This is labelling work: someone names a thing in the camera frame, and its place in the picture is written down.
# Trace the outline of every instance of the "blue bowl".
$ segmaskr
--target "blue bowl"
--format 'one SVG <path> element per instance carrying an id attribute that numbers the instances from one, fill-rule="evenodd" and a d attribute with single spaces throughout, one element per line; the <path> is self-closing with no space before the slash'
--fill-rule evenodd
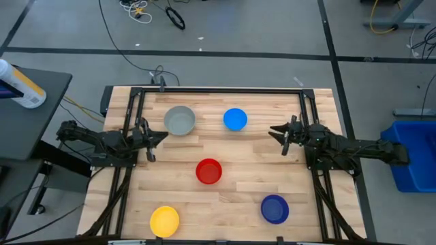
<path id="1" fill-rule="evenodd" d="M 239 108 L 229 109 L 224 114 L 224 124 L 232 131 L 240 131 L 247 124 L 247 115 Z"/>
<path id="2" fill-rule="evenodd" d="M 281 224 L 289 216 L 289 206 L 279 195 L 265 197 L 261 205 L 262 216 L 272 224 Z"/>

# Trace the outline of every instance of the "wooden table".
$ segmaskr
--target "wooden table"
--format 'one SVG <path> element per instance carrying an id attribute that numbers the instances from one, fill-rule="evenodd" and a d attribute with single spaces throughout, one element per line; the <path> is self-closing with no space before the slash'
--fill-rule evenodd
<path id="1" fill-rule="evenodd" d="M 104 130 L 122 128 L 129 91 L 127 86 L 114 87 Z M 314 92 L 320 122 L 341 133 L 332 91 Z M 285 241 L 322 240 L 303 148 L 292 144 L 283 157 L 279 143 L 267 134 L 269 126 L 282 125 L 291 115 L 300 114 L 297 95 L 147 93 L 145 98 L 142 115 L 152 130 L 166 131 L 164 115 L 176 105 L 192 108 L 197 123 L 189 135 L 169 135 L 158 145 L 156 162 L 147 162 L 145 151 L 140 152 L 131 177 L 122 238 L 155 239 L 149 227 L 152 212 L 159 206 L 172 206 L 181 221 L 173 240 L 275 241 L 277 236 Z M 239 132 L 223 125 L 224 112 L 233 107 L 242 108 L 249 118 Z M 205 158 L 222 164 L 223 175 L 217 184 L 204 185 L 196 179 L 196 165 Z M 90 183 L 78 233 L 86 231 L 106 206 L 113 171 L 105 169 Z M 344 171 L 330 173 L 339 211 L 356 233 L 366 237 L 352 178 Z M 261 201 L 271 193 L 281 195 L 290 206 L 290 216 L 283 224 L 272 225 L 260 213 Z M 112 230 L 117 213 L 112 217 Z M 328 227 L 333 238 L 331 222 Z"/>

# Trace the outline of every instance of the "bottle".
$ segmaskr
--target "bottle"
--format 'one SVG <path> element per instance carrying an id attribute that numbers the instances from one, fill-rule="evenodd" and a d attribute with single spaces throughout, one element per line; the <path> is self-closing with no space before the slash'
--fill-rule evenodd
<path id="1" fill-rule="evenodd" d="M 3 80 L 24 94 L 22 97 L 12 99 L 25 108 L 36 108 L 42 105 L 47 98 L 44 89 L 40 88 L 23 73 L 2 59 L 0 59 L 0 80 Z"/>

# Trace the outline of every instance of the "blue plastic bin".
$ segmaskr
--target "blue plastic bin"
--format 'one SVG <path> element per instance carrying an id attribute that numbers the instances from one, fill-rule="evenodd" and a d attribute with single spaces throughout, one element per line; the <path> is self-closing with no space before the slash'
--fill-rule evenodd
<path id="1" fill-rule="evenodd" d="M 395 184 L 402 192 L 436 192 L 436 122 L 394 122 L 381 138 L 407 148 L 410 165 L 391 166 Z"/>

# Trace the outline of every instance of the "gray floor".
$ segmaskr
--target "gray floor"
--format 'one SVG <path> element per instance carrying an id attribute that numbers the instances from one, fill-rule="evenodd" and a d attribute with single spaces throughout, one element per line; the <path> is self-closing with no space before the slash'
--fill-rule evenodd
<path id="1" fill-rule="evenodd" d="M 7 36 L 26 2 L 0 0 L 0 42 Z M 358 0 L 324 2 L 338 55 L 409 57 L 406 44 L 411 31 L 374 35 L 361 25 L 369 16 L 370 5 L 361 5 Z M 187 23 L 183 32 L 174 28 L 155 6 L 147 8 L 153 15 L 153 22 L 145 25 L 130 20 L 117 1 L 102 0 L 102 5 L 114 40 L 122 49 L 198 51 L 201 48 L 203 51 L 328 55 L 316 0 L 191 0 L 187 5 L 173 3 Z M 433 27 L 436 25 L 435 8 L 434 1 L 425 1 L 415 16 L 432 20 Z M 381 6 L 377 15 L 396 11 L 395 5 Z M 417 30 L 415 42 L 420 41 L 427 30 Z M 37 0 L 10 47 L 113 49 L 96 0 Z M 148 72 L 132 67 L 119 55 L 6 52 L 2 58 L 22 67 L 73 74 L 67 95 L 94 110 L 99 109 L 99 98 L 105 85 L 144 84 L 150 80 Z M 181 84 L 186 86 L 299 87 L 293 80 L 297 77 L 308 88 L 332 88 L 340 111 L 330 61 L 186 56 L 129 58 L 135 64 L 151 69 L 163 65 L 176 73 Z M 339 67 L 354 131 L 356 137 L 362 139 L 379 137 L 380 131 L 395 120 L 392 109 L 420 107 L 425 86 L 436 72 L 436 65 L 339 63 Z M 166 80 L 168 84 L 175 84 L 171 76 Z M 435 91 L 431 89 L 427 101 L 429 106 L 436 106 L 434 95 Z M 68 104 L 65 107 L 92 130 L 102 129 L 101 124 L 76 108 Z M 43 139 L 57 145 L 55 133 L 59 124 L 71 119 L 59 108 Z M 434 244 L 432 235 L 436 233 L 436 227 L 432 221 L 436 220 L 436 215 L 432 214 L 436 195 L 400 193 L 387 165 L 377 161 L 362 163 L 377 240 Z M 10 237 L 57 218 L 83 200 L 84 195 L 80 193 L 48 191 L 42 202 L 48 207 L 47 213 L 40 216 L 20 214 Z M 19 241 L 72 237 L 79 218 L 80 210 L 52 228 Z"/>

